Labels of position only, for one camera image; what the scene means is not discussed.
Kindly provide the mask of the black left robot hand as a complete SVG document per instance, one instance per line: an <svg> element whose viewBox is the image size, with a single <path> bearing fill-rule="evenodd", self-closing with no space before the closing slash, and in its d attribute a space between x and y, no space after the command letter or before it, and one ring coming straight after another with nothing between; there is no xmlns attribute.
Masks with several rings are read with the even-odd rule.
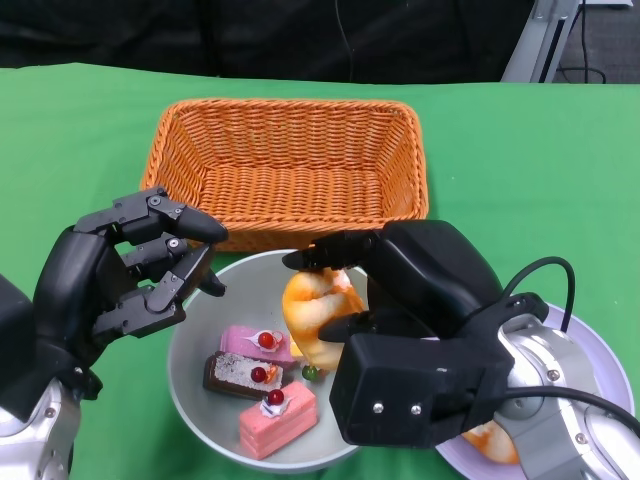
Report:
<svg viewBox="0 0 640 480"><path fill-rule="evenodd" d="M195 290L224 295L211 263L228 237L218 220L162 187L114 200L56 240L33 299L37 337L89 367L123 336L182 322Z"/></svg>

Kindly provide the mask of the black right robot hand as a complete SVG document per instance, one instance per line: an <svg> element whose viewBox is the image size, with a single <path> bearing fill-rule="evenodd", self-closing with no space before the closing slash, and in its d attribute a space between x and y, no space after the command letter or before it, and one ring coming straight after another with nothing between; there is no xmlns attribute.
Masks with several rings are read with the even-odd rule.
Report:
<svg viewBox="0 0 640 480"><path fill-rule="evenodd" d="M443 220L340 231L285 255L283 263L304 272L359 267L366 273L368 308L321 328L320 339L332 342L360 332L452 338L503 292L485 258Z"/></svg>

